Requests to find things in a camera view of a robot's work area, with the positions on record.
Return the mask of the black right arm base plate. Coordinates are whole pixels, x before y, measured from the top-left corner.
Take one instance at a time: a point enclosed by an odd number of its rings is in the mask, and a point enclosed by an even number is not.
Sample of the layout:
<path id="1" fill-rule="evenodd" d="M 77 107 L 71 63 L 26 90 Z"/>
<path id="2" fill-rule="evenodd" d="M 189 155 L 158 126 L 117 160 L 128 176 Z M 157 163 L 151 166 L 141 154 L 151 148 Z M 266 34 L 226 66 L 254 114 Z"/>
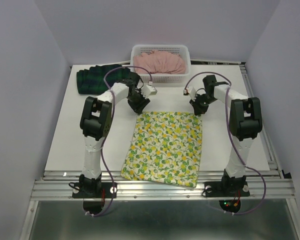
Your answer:
<path id="1" fill-rule="evenodd" d="M 247 183 L 227 184 L 221 181 L 208 181 L 204 183 L 201 195 L 205 198 L 220 198 L 219 206 L 225 213 L 238 214 L 241 209 L 241 198 L 249 197 L 250 191 Z"/>

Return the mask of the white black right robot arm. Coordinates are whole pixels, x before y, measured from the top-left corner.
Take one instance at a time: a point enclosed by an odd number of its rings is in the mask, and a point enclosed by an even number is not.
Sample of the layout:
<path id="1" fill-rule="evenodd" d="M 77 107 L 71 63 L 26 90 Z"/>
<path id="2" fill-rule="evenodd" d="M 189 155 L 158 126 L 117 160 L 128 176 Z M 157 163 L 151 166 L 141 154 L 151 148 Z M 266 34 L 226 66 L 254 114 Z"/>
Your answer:
<path id="1" fill-rule="evenodd" d="M 248 97 L 232 89 L 232 82 L 224 77 L 217 81 L 216 72 L 205 71 L 204 93 L 187 83 L 183 94 L 190 96 L 190 105 L 196 116 L 205 114 L 210 104 L 221 101 L 225 107 L 227 134 L 231 152 L 220 181 L 207 181 L 202 195 L 207 198 L 221 198 L 250 195 L 246 170 L 250 148 L 263 129 L 261 102 L 257 97 Z"/>

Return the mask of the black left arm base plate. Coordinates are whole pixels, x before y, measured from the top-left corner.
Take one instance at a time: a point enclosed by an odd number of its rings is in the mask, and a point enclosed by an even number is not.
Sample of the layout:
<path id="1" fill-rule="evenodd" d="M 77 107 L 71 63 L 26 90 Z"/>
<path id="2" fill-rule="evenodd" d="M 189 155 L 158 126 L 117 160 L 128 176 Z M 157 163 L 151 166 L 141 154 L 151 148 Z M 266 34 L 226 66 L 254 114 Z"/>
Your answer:
<path id="1" fill-rule="evenodd" d="M 72 198 L 83 200 L 82 208 L 86 216 L 105 216 L 114 199 L 117 197 L 118 184 L 116 182 L 102 182 L 97 189 L 84 190 L 79 182 L 70 182 Z"/>

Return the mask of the lemon print skirt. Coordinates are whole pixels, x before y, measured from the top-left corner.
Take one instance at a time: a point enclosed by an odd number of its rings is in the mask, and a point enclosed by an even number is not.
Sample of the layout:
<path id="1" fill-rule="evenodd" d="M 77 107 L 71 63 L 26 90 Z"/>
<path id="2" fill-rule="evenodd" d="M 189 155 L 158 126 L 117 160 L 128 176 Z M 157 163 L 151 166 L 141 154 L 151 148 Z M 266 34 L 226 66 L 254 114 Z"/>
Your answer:
<path id="1" fill-rule="evenodd" d="M 202 138 L 202 119 L 193 113 L 143 112 L 136 119 L 120 175 L 131 181 L 195 188 Z"/>

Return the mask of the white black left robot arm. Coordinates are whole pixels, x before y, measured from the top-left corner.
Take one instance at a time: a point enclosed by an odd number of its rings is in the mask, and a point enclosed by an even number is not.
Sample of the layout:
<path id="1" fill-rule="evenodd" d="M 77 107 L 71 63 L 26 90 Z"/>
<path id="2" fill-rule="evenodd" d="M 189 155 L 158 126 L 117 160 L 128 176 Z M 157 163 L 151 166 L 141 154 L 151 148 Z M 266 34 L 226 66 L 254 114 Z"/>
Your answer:
<path id="1" fill-rule="evenodd" d="M 122 79 L 97 97 L 87 97 L 80 119 L 84 136 L 84 164 L 79 180 L 74 184 L 73 197 L 95 198 L 102 191 L 101 151 L 113 122 L 113 110 L 117 103 L 126 99 L 136 114 L 141 114 L 149 96 L 157 90 L 150 83 L 138 87 L 141 78 L 136 73 Z"/>

